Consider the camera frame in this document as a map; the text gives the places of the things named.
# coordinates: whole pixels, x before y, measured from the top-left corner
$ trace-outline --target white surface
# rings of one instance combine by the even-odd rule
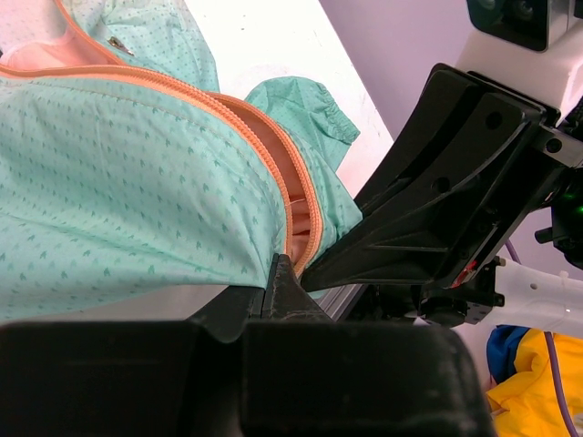
[[[583,96],[583,23],[575,24],[546,52],[537,53],[478,31],[457,61],[526,96],[560,109],[566,117]]]
[[[484,322],[548,330],[583,338],[583,281],[530,269],[509,259],[496,267],[496,292],[504,307],[494,307]]]
[[[261,81],[304,76],[324,84],[361,130],[338,170],[354,196],[393,140],[315,0],[186,0],[215,56],[221,92],[244,98]]]

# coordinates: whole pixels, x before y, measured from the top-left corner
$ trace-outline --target zipper teeth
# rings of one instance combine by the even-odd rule
[[[308,211],[310,214],[310,237],[308,239],[308,244],[302,256],[300,257],[300,259],[298,260],[294,267],[296,274],[299,276],[305,269],[308,262],[310,262],[310,260],[315,256],[316,252],[318,251],[319,243],[322,239],[323,228],[323,220],[320,214],[320,209],[318,208],[318,199],[315,193],[315,189],[313,187],[313,183],[310,178],[310,173],[308,172],[305,162],[303,161],[300,152],[298,151],[297,147],[290,139],[288,134],[277,123],[275,123],[270,117],[266,116],[259,109],[235,97],[218,95],[216,93],[209,94],[217,99],[222,99],[231,102],[233,105],[236,105],[238,107],[244,107],[245,109],[253,113],[255,116],[257,116],[259,119],[261,119],[271,130],[273,130],[275,135],[284,145],[286,151],[288,152],[288,155],[291,158],[291,162],[298,176],[300,177],[302,188],[306,196],[306,201],[308,202]]]
[[[290,253],[292,247],[292,205],[290,195],[273,157],[267,148],[261,143],[253,131],[230,109],[221,104],[217,99],[207,95],[194,86],[186,84],[172,76],[147,70],[136,66],[76,66],[65,68],[51,68],[44,70],[15,70],[0,66],[0,73],[15,78],[39,78],[39,77],[84,77],[106,80],[116,80],[136,85],[128,80],[129,78],[139,79],[152,85],[152,89],[174,97],[176,92],[184,101],[195,107],[205,110],[213,116],[227,123],[238,132],[255,150],[263,165],[269,170],[271,176],[280,189],[283,197],[283,207],[286,215],[286,238],[284,242],[284,252]]]
[[[55,0],[55,5],[58,8],[61,15],[65,18],[69,27],[71,27],[75,31],[75,33],[77,33],[77,35],[79,35],[81,38],[83,38],[83,40],[87,44],[94,47],[101,55],[105,56],[106,59],[109,60],[114,65],[123,66],[126,64],[121,58],[119,58],[116,55],[114,55],[113,53],[111,53],[109,50],[107,50],[105,47],[103,47],[100,43],[95,41],[91,36],[86,34],[85,31],[83,29],[81,29],[81,27],[79,27],[79,25],[75,22],[75,20],[71,17],[71,15],[65,9],[65,6],[63,5],[63,2],[61,0]]]

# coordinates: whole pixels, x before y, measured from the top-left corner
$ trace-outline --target patterned fabric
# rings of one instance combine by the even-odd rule
[[[108,49],[110,35],[121,40],[134,54],[115,51],[124,60],[218,89],[212,55],[178,0],[65,5]],[[320,84],[279,80],[290,105],[273,115],[316,187],[322,253],[361,219],[334,174],[358,131]],[[142,86],[81,78],[0,78],[0,109],[0,319],[168,285],[267,284],[286,234],[281,192],[219,119]]]

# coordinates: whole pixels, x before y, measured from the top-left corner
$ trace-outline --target purple cable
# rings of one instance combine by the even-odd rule
[[[521,264],[517,251],[514,249],[514,246],[510,240],[506,242],[506,249],[508,250],[508,253],[510,253],[510,258],[514,262]],[[571,437],[579,437],[575,423],[573,423],[571,415],[568,412],[567,400],[565,399],[563,383],[561,382],[561,371],[558,367],[557,348],[555,348],[553,334],[550,332],[545,332],[545,341],[547,342],[548,360],[550,361],[550,370],[553,375],[553,384],[555,385],[555,395],[557,396],[558,408],[561,411],[561,416],[563,417],[563,422],[565,422],[565,426],[567,427],[568,434]]]

